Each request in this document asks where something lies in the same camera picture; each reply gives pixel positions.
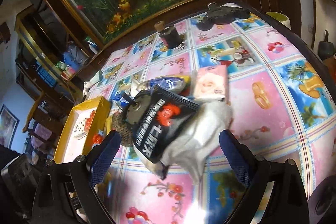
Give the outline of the red plastic bag bundle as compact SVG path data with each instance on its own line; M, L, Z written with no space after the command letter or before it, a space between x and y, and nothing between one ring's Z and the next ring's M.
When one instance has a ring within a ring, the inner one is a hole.
M96 118L96 110L92 110L84 125L84 132L87 134L86 140L92 147L102 143L104 139L103 129L104 126Z

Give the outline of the lemon print tissue pack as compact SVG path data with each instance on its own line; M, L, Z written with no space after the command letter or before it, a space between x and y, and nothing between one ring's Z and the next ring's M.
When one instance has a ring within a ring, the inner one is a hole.
M85 119L78 119L76 121L76 124L73 128L73 137L75 139L81 139L86 136L86 131L85 131L85 123L86 123L86 118Z

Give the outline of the brown knitted cloth bundle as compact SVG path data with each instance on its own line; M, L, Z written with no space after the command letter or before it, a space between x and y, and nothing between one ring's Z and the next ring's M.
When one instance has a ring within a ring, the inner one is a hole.
M130 129L127 127L126 123L122 119L122 115L120 112L115 112L112 115L112 130L117 131L121 137L121 145L124 147L132 147L132 133Z

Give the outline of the white towel cloth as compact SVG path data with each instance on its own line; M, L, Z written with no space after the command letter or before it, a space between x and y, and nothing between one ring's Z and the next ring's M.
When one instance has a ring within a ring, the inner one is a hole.
M165 166L179 165L194 185L199 184L206 159L219 146L219 134L229 128L231 120L232 108L225 101L203 103L164 150L160 162Z

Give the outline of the black wipes package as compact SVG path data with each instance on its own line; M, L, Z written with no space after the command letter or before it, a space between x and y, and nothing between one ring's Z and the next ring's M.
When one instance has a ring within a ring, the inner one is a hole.
M183 126L195 115L199 104L158 85L148 101L135 123L133 149L147 169L164 180L170 165L161 162L163 153L181 135Z

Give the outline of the blue patterned plastic bag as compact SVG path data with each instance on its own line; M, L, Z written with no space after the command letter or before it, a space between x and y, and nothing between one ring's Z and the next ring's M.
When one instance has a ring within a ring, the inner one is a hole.
M191 77L184 75L163 76L156 79L147 80L139 85L141 90L153 91L155 86L159 86L177 94L181 93L190 83Z

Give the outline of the pink tissue pack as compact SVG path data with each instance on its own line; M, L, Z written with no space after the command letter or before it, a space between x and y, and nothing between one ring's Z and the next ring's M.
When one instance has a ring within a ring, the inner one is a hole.
M198 101L225 100L228 94L228 72L225 65L199 68L193 97Z

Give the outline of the blue facial tissue pack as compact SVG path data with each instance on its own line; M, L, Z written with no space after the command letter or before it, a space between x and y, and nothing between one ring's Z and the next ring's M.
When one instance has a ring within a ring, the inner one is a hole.
M123 109L125 106L128 105L128 101L123 98L123 94L126 94L128 95L130 98L134 98L135 95L133 95L131 93L131 88L127 88L125 90L116 90L116 91L113 91L112 94L111 94L111 97L110 97L110 100L113 102L113 104L120 108L120 109Z

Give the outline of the yellow cardboard box tray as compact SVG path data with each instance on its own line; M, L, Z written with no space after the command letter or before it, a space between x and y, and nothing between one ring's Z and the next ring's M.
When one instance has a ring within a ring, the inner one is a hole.
M72 162L79 155L88 155L93 137L104 129L110 107L110 102L99 96L71 109L56 147L54 161L57 164Z

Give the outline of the wooden chair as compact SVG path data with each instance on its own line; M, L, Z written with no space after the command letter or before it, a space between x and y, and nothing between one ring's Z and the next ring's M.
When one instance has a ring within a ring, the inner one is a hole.
M35 130L29 128L30 121L33 119L38 124L50 130L52 132L52 135L54 135L55 137L60 137L60 135L62 134L63 125L56 119L52 118L52 116L50 116L49 113L44 112L39 107L39 105L45 98L47 98L45 92L41 92L40 96L35 100L35 103L33 104L27 116L25 126L24 128L22 128L22 133L27 132L31 136L37 138L39 141L48 144L52 148L56 148L56 145L54 145L51 141L49 141L48 138L44 139L40 135L36 134Z

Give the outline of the black round motor device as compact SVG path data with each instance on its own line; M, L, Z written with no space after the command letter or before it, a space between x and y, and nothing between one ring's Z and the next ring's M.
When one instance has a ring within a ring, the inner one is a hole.
M147 90L142 90L134 98L131 98L131 96L123 92L122 98L127 101L127 105L123 107L121 113L122 119L129 127L133 127L139 123L150 105L151 93Z

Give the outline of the colourful printed tablecloth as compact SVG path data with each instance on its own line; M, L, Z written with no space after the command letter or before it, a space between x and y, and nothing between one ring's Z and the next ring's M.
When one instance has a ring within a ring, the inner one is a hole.
M114 102L130 91L132 79L226 65L232 133L268 160L293 159L312 195L335 174L335 103L324 81L288 38L258 16L208 31L197 29L202 19L199 14L177 23L185 43L175 50L155 33L113 52L88 98ZM220 149L207 159L201 183L193 185L177 165L158 179L132 148L121 147L100 190L117 223L223 223L242 193Z

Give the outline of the white rubber glove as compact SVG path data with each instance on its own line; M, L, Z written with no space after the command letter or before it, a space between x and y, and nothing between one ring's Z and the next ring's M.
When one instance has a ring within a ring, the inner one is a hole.
M83 84L83 96L87 96L90 88L99 83L102 79L102 71L99 70L96 72L96 74L89 80L89 81L85 81Z

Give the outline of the blue thermos jug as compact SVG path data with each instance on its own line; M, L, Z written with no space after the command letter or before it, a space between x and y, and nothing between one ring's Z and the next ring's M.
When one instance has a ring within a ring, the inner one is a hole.
M74 43L67 44L67 49L63 53L64 62L72 67L75 71L78 71L86 65L88 56Z

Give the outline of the framed wall painting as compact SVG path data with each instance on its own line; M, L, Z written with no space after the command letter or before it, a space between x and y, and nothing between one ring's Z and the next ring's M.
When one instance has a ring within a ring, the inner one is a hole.
M6 107L6 105L2 105L1 107L0 119L1 145L10 148L19 124L19 119Z

